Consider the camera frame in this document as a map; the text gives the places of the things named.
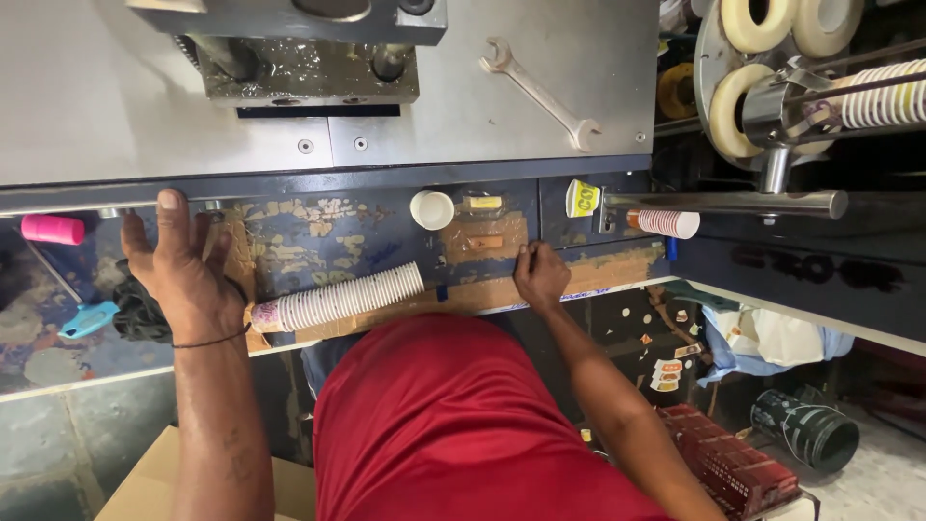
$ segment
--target black cylinder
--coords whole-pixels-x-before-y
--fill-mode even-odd
[[[789,449],[801,463],[830,474],[849,463],[858,448],[858,426],[826,405],[810,405],[776,389],[758,397],[752,426]]]

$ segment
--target man's arm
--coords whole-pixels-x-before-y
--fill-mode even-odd
[[[563,309],[569,267],[550,245],[522,246],[515,271],[520,295],[559,345],[572,392],[624,474],[679,521],[726,519],[689,471],[652,406]]]
[[[172,517],[271,519],[273,474],[244,343],[244,303],[223,275],[232,238],[221,235],[203,261],[208,216],[197,215],[191,227],[176,190],[158,194],[157,228],[152,249],[142,220],[127,215],[122,249],[178,347],[180,475]]]

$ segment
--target man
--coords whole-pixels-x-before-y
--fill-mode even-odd
[[[157,203],[157,248],[134,215],[122,246],[173,330],[174,517],[270,519],[244,304],[222,276],[231,237],[203,261],[208,217],[191,225],[175,190]],[[320,391],[318,519],[724,519],[650,405],[563,311],[569,276],[547,244],[520,248],[518,291],[556,338],[576,399],[619,470],[585,447],[514,338],[479,319],[422,315],[366,334]]]

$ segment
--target cardboard box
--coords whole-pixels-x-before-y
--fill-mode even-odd
[[[315,521],[315,471],[270,458],[277,521]],[[95,521],[169,521],[180,466],[180,430],[169,426],[142,456]]]

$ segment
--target screw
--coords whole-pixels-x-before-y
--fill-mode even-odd
[[[311,154],[312,150],[315,150],[315,145],[312,145],[312,142],[307,139],[299,140],[299,151],[303,154]]]

